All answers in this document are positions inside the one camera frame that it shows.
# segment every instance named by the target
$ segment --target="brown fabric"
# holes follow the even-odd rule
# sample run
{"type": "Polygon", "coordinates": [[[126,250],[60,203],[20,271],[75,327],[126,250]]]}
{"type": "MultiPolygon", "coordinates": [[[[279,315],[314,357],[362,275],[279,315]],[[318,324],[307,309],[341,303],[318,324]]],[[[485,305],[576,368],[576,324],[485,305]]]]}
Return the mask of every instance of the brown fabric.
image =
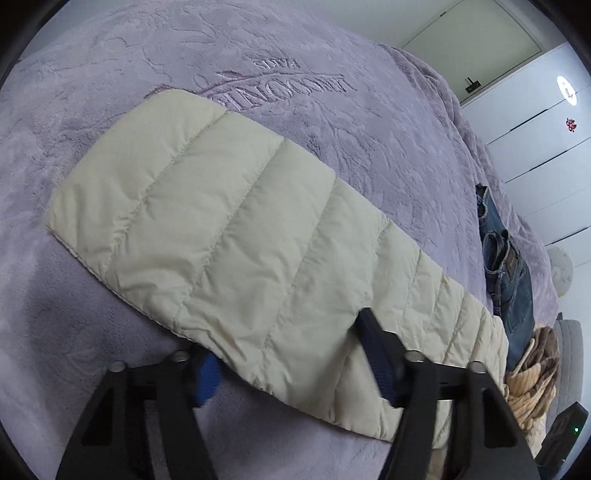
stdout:
{"type": "Polygon", "coordinates": [[[526,438],[534,435],[534,426],[539,425],[556,395],[560,367],[558,340],[551,327],[536,328],[533,341],[519,370],[508,374],[505,381],[505,398],[526,438]]]}

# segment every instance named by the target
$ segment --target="round white object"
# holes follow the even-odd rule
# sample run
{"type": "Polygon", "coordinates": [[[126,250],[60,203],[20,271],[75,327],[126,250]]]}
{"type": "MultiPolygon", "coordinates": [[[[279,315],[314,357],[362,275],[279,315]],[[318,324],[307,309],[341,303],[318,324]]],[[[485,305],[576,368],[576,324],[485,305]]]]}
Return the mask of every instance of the round white object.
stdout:
{"type": "Polygon", "coordinates": [[[577,94],[570,82],[562,75],[556,79],[558,88],[564,96],[565,100],[573,106],[577,105],[577,94]]]}
{"type": "Polygon", "coordinates": [[[573,283],[574,264],[568,253],[559,247],[548,249],[552,282],[559,297],[564,296],[573,283]]]}

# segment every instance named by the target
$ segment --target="jeans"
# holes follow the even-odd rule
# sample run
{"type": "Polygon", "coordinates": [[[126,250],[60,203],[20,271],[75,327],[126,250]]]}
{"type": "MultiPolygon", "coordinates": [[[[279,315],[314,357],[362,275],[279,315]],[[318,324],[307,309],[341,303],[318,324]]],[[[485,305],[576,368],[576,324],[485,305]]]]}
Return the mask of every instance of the jeans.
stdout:
{"type": "Polygon", "coordinates": [[[476,186],[486,288],[509,339],[507,370],[521,359],[534,331],[530,269],[505,229],[488,187],[476,186]]]}

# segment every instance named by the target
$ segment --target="cream puffer jacket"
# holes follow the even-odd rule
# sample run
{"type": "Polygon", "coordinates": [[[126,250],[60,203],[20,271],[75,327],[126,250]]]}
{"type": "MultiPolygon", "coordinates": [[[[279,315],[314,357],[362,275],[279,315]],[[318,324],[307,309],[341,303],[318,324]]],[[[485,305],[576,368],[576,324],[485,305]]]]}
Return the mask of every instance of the cream puffer jacket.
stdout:
{"type": "MultiPolygon", "coordinates": [[[[191,93],[108,130],[54,192],[48,227],[149,318],[343,428],[392,440],[400,417],[349,333],[363,307],[408,349],[482,361],[501,384],[499,318],[314,155],[191,93]]],[[[441,402],[435,447],[449,413],[441,402]]]]}

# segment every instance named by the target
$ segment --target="lavender fleece blanket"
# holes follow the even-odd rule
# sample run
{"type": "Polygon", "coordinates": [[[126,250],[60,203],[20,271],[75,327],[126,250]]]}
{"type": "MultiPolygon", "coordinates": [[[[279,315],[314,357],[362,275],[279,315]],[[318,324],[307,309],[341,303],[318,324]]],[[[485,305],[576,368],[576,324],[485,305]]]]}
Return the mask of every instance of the lavender fleece blanket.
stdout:
{"type": "MultiPolygon", "coordinates": [[[[557,313],[545,250],[500,190],[445,81],[402,51],[263,0],[152,0],[93,18],[18,63],[0,91],[0,420],[55,477],[105,365],[181,345],[99,284],[44,228],[52,190],[156,90],[216,100],[304,146],[487,301],[475,185],[557,313]]],[[[389,445],[329,426],[228,373],[198,412],[220,479],[377,478],[389,445]]]]}

